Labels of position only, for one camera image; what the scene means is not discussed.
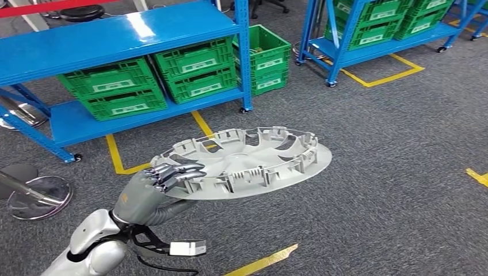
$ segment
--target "green crate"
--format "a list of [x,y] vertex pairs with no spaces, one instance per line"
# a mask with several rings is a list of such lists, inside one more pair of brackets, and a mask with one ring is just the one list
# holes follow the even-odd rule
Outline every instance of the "green crate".
[[[253,97],[259,96],[265,92],[280,89],[287,85],[287,81],[287,68],[251,78],[251,95]],[[237,83],[241,84],[241,73],[239,71],[237,71]]]
[[394,37],[396,40],[403,40],[435,28],[444,15],[444,11],[437,10],[418,17],[406,16]]
[[58,75],[58,79],[78,99],[99,98],[157,86],[145,57]]
[[[342,33],[346,27],[346,22],[337,18],[335,23],[337,24],[337,35],[339,40],[342,39]],[[388,40],[391,40],[393,35],[400,25],[400,20],[384,22],[377,25],[366,26],[357,28],[354,31],[353,37],[348,45],[348,50],[354,50],[366,46],[375,45]],[[332,40],[332,30],[327,25],[325,32],[325,38]]]
[[[469,3],[469,4],[472,4],[472,5],[475,5],[477,2],[478,2],[478,0],[468,0],[468,3]],[[488,2],[486,2],[486,3],[483,5],[483,9],[488,10]]]
[[[412,0],[378,0],[364,5],[356,28],[400,20],[407,12]],[[335,17],[348,20],[354,0],[334,0]]]
[[[261,76],[269,72],[288,68],[288,59],[290,57],[291,44],[282,39],[275,33],[271,32],[262,25],[249,27],[250,41],[250,62],[251,75]],[[234,58],[238,66],[241,65],[239,59],[239,42],[235,37]]]
[[190,78],[205,72],[231,67],[234,62],[232,37],[155,53],[153,57],[166,81]]
[[418,17],[438,10],[442,10],[445,14],[451,7],[452,2],[453,0],[414,0],[406,15]]
[[98,121],[111,120],[167,108],[159,88],[95,99],[80,100]]
[[235,67],[227,67],[191,78],[166,82],[174,102],[183,104],[237,87]]

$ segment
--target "blue metal shelf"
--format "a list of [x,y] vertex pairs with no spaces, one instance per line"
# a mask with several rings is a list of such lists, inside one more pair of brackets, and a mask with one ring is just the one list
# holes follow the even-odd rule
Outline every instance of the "blue metal shelf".
[[51,107],[51,133],[56,145],[65,147],[110,133],[157,122],[164,118],[185,114],[196,109],[240,99],[243,96],[244,92],[240,89],[231,89],[192,102],[183,103],[182,105],[177,105],[170,99],[166,99],[168,108],[165,110],[108,121],[95,120],[78,101],[65,102]]
[[234,35],[208,1],[183,3],[0,39],[0,86]]
[[[404,40],[390,40],[380,44],[364,47],[348,51],[349,42],[352,39],[359,16],[363,11],[363,7],[371,0],[356,0],[351,7],[349,17],[344,28],[342,39],[339,41],[336,25],[336,16],[334,14],[333,0],[308,0],[307,14],[303,24],[302,39],[299,49],[296,64],[301,65],[306,59],[315,61],[318,65],[329,71],[326,83],[329,86],[335,86],[339,70],[346,66],[351,66],[360,62],[375,59],[380,56],[388,55],[389,53],[398,52],[404,49],[412,48],[421,44],[425,44],[434,40],[448,37],[444,46],[438,49],[438,52],[445,51],[452,47],[452,43],[459,36],[461,31],[468,25],[473,16],[480,11],[486,0],[478,0],[476,5],[470,5],[468,13],[464,10],[465,15],[459,26],[453,27],[444,23],[439,23],[434,29],[422,32],[416,36],[409,37]],[[461,0],[463,6],[466,7],[467,0]],[[329,20],[330,29],[332,31],[333,41],[329,41],[323,37],[311,38],[314,29],[319,26],[318,22],[322,18],[322,12],[326,6],[327,19]],[[328,56],[333,64],[329,65],[322,60],[319,60],[314,55],[314,50]]]
[[[390,53],[395,53],[418,45],[426,44],[439,39],[439,37],[452,36],[457,32],[458,29],[456,27],[447,25],[445,23],[440,23],[432,30],[420,33],[414,37],[410,37],[402,41],[390,40],[379,45],[372,45],[352,51],[346,51],[344,57],[341,59],[341,64],[343,67],[351,66],[366,60],[376,59]],[[337,48],[334,43],[328,39],[323,37],[312,39],[310,40],[309,45],[316,48],[324,55],[330,56],[332,60],[334,60],[334,57],[337,57]]]
[[[67,145],[235,99],[241,99],[244,110],[252,110],[247,0],[235,1],[234,17],[221,13],[214,0],[199,0],[0,39],[0,49],[9,52],[2,56],[0,86],[10,85],[20,94],[0,89],[0,95],[31,104],[48,116],[52,139],[1,105],[0,118],[65,162],[72,162],[75,155],[63,148]],[[234,34],[240,42],[241,88],[182,105],[166,99],[166,110],[99,122],[78,101],[49,107],[19,84]]]

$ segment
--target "crate label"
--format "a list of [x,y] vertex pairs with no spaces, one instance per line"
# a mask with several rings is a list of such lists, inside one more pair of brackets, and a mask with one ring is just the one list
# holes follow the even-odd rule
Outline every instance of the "crate label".
[[220,82],[219,82],[219,83],[216,83],[214,85],[209,85],[206,87],[202,87],[202,88],[190,91],[190,97],[194,97],[194,96],[197,96],[197,95],[200,95],[200,94],[203,94],[206,92],[214,91],[217,89],[221,89],[221,88],[222,88],[222,84],[220,84]]
[[394,16],[396,13],[397,13],[396,9],[385,11],[383,13],[374,13],[374,14],[371,14],[371,17],[369,18],[369,20],[376,20],[376,19],[380,19],[380,18]]
[[343,3],[341,3],[341,2],[339,2],[339,3],[337,4],[337,9],[338,9],[338,10],[342,10],[343,12],[345,12],[345,13],[347,13],[347,14],[349,14],[349,13],[350,13],[350,7],[349,7],[349,6],[344,5],[344,4],[343,4]]
[[258,85],[258,90],[266,88],[266,87],[271,86],[271,85],[277,85],[278,83],[281,83],[281,78],[270,80],[269,82],[265,82],[265,83]]
[[261,70],[261,69],[268,68],[271,66],[275,66],[275,65],[278,65],[281,63],[283,63],[283,58],[275,59],[275,60],[272,60],[270,62],[258,64],[256,70]]
[[420,25],[420,26],[416,26],[415,28],[413,28],[413,30],[411,31],[411,33],[419,32],[421,30],[427,29],[428,27],[430,27],[430,22],[429,23],[425,23],[425,24]]
[[366,43],[371,43],[371,42],[378,41],[378,40],[381,40],[381,39],[383,39],[383,35],[382,34],[380,34],[378,36],[368,37],[366,39],[361,39],[359,41],[359,45],[363,45],[363,44],[366,44]]
[[433,8],[433,7],[437,7],[438,5],[442,5],[442,4],[445,4],[447,3],[447,0],[436,0],[436,1],[432,1],[431,3],[429,3],[427,5],[427,9],[430,9],[430,8]]
[[94,85],[92,86],[92,88],[94,92],[103,92],[103,91],[108,91],[108,90],[113,90],[113,89],[118,89],[123,87],[130,87],[134,85],[136,84],[134,84],[132,79],[126,79],[126,80],[121,80],[119,82],[106,83],[104,85]]
[[114,108],[112,109],[112,115],[123,114],[127,112],[133,112],[143,109],[148,109],[149,107],[145,103],[141,103],[140,105],[133,105],[133,106],[126,106],[124,108]]
[[181,72],[182,73],[191,72],[191,71],[195,71],[195,70],[202,69],[205,67],[214,66],[216,64],[217,64],[217,60],[209,59],[209,60],[205,60],[203,62],[197,62],[197,63],[193,63],[190,65],[182,66]]

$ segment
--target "shelf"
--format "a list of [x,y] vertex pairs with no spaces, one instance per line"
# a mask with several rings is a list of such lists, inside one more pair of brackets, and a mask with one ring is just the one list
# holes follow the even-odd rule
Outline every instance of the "shelf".
[[183,3],[0,39],[0,86],[233,35],[210,1]]
[[66,102],[51,107],[52,138],[57,146],[65,147],[242,97],[244,93],[235,88],[181,105],[166,99],[168,108],[165,110],[102,122],[95,120],[80,102]]
[[[437,27],[432,30],[419,33],[416,36],[409,37],[408,39],[402,41],[393,39],[381,44],[376,44],[352,51],[346,51],[340,60],[340,64],[341,67],[351,66],[353,64],[376,59],[390,53],[395,53],[418,45],[426,44],[431,41],[441,39],[443,37],[452,36],[455,35],[458,31],[458,28],[441,22]],[[337,49],[334,46],[334,43],[323,37],[310,40],[309,45],[313,46],[324,55],[332,58],[332,60],[335,56],[337,56]]]

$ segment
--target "red barrier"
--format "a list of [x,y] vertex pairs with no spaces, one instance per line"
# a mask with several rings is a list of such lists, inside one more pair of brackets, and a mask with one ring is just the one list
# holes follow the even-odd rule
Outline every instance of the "red barrier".
[[63,10],[72,7],[89,6],[89,5],[115,2],[115,1],[118,0],[61,0],[57,2],[48,2],[48,3],[37,4],[37,5],[6,7],[0,9],[0,18],[23,16],[24,14],[31,14],[31,13],[45,13],[45,12],[50,12],[51,10]]

